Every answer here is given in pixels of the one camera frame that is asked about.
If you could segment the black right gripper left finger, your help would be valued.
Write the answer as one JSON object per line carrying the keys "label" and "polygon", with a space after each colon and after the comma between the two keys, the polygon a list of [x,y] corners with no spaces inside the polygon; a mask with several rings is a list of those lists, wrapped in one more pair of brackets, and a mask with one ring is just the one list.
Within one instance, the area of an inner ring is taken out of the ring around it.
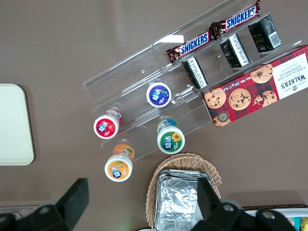
{"label": "black right gripper left finger", "polygon": [[1,214],[2,231],[72,231],[89,204],[87,178],[79,178],[54,204],[43,205],[28,216],[16,220],[13,214]]}

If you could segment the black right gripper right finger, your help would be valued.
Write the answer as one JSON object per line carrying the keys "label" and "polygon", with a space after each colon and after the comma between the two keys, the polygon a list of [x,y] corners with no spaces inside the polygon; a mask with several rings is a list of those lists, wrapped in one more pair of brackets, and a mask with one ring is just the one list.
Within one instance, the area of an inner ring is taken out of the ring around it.
{"label": "black right gripper right finger", "polygon": [[281,213],[261,209],[255,216],[247,214],[230,202],[221,202],[208,180],[199,178],[197,201],[203,220],[193,231],[294,231],[295,228]]}

